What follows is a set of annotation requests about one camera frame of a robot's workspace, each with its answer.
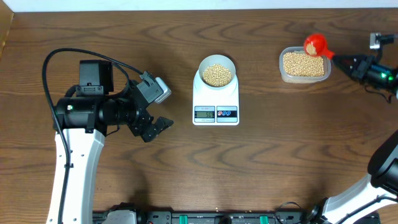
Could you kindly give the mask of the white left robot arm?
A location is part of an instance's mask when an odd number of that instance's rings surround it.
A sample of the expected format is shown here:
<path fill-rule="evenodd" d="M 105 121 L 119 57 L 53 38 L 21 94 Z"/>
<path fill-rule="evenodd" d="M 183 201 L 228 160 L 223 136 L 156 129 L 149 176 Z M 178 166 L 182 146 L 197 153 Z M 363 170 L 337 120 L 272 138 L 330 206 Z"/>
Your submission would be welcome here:
<path fill-rule="evenodd" d="M 161 78 L 144 72 L 140 82 L 128 79 L 114 95 L 114 67 L 105 60 L 80 61 L 79 84 L 55 107 L 57 161 L 47 223 L 92 223 L 96 170 L 108 126 L 126 125 L 151 142 L 174 123 L 147 111 L 171 94 Z"/>

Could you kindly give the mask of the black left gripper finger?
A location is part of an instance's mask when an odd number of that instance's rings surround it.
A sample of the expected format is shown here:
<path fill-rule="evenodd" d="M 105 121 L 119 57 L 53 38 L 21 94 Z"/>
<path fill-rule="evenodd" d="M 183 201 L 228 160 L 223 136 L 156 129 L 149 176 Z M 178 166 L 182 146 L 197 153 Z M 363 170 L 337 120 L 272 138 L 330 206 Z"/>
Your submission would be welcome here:
<path fill-rule="evenodd" d="M 155 78 L 152 76 L 151 73 L 148 71 L 144 71 L 143 74 L 139 75 L 141 80 L 147 85 L 147 86 L 152 86 L 155 83 Z"/>
<path fill-rule="evenodd" d="M 158 117 L 155 123 L 146 124 L 143 127 L 140 136 L 144 142 L 151 142 L 154 140 L 162 131 L 170 128 L 174 124 L 174 121 L 165 117 Z"/>

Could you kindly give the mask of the red measuring scoop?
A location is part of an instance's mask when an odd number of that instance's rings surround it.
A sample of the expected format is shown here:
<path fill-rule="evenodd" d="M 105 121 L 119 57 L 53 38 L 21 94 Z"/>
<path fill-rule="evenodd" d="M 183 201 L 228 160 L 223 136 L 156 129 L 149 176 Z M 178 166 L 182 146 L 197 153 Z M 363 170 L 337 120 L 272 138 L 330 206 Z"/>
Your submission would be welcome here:
<path fill-rule="evenodd" d="M 328 43 L 323 34 L 312 34 L 312 35 L 309 35 L 305 39 L 303 47 L 304 47 L 304 51 L 307 55 L 308 55 L 308 53 L 305 50 L 305 47 L 308 43 L 312 43 L 317 49 L 317 55 L 310 55 L 312 57 L 325 56 L 326 58 L 332 60 L 333 56 L 335 55 L 334 52 L 332 52 L 328 49 Z"/>

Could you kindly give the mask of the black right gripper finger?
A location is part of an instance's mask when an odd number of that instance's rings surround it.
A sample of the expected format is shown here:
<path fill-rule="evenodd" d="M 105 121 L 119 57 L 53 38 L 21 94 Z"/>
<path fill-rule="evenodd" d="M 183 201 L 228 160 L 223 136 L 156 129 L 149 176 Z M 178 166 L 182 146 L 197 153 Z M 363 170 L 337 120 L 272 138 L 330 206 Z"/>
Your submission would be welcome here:
<path fill-rule="evenodd" d="M 353 60 L 334 60 L 334 66 L 340 69 L 345 75 L 348 77 L 352 76 L 354 69 L 354 61 Z"/>
<path fill-rule="evenodd" d="M 366 55 L 334 55 L 332 61 L 335 64 L 354 64 L 366 58 Z"/>

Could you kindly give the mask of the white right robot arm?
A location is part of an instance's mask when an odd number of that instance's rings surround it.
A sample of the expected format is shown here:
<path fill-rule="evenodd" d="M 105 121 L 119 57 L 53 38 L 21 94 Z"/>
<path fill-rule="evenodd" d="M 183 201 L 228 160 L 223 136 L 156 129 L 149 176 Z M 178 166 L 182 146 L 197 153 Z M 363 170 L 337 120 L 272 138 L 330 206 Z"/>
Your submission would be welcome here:
<path fill-rule="evenodd" d="M 333 63 L 350 79 L 376 93 L 386 90 L 390 103 L 397 96 L 397 69 L 379 64 L 380 58 L 366 55 L 334 55 Z M 372 155 L 368 173 L 353 186 L 320 202 L 308 223 L 355 223 L 382 207 L 397 203 L 397 132 L 394 132 Z"/>

